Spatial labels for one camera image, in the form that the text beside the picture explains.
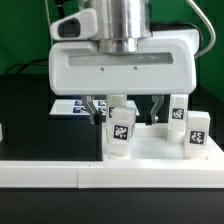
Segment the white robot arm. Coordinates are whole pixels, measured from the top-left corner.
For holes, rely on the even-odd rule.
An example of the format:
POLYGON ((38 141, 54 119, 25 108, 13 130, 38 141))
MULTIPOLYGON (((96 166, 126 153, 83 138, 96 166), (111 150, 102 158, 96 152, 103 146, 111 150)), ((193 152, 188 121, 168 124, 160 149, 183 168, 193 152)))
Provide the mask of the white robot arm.
POLYGON ((152 31, 148 0, 84 0, 87 6, 50 26, 50 87, 80 95, 91 117, 94 95, 150 95, 151 121, 170 94, 196 87, 195 29, 152 31))

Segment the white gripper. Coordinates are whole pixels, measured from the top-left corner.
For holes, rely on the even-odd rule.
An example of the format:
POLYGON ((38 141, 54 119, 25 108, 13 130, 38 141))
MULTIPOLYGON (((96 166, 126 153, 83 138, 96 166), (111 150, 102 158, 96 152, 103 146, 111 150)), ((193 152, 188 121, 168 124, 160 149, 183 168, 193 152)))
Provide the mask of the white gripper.
POLYGON ((49 54, 50 87, 57 95, 84 95, 93 125, 102 123, 102 112, 88 95, 153 95, 145 124, 154 125, 163 95, 190 94, 196 88, 198 48, 196 30, 157 31, 130 54, 101 54, 94 41, 57 43, 49 54))

